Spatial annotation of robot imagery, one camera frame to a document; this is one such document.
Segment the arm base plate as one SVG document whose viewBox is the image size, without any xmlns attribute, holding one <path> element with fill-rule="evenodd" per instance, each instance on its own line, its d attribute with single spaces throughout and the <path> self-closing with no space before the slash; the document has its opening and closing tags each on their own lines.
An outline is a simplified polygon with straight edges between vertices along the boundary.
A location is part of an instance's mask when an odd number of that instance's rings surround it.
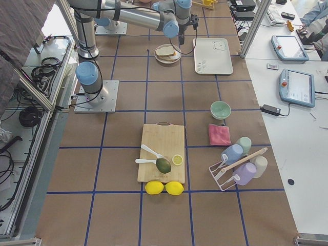
<svg viewBox="0 0 328 246">
<path fill-rule="evenodd" d="M 119 25 L 116 26 L 114 30 L 107 30 L 102 26 L 97 26 L 95 30 L 95 35 L 97 36 L 117 36 L 117 35 L 126 35 L 127 32 L 127 23 L 119 22 Z"/>
<path fill-rule="evenodd" d="M 104 80 L 101 92 L 97 98 L 93 99 L 89 94 L 85 94 L 84 89 L 80 86 L 79 93 L 74 104 L 75 113 L 114 113 L 116 108 L 116 100 L 118 94 L 118 80 Z"/>
</svg>

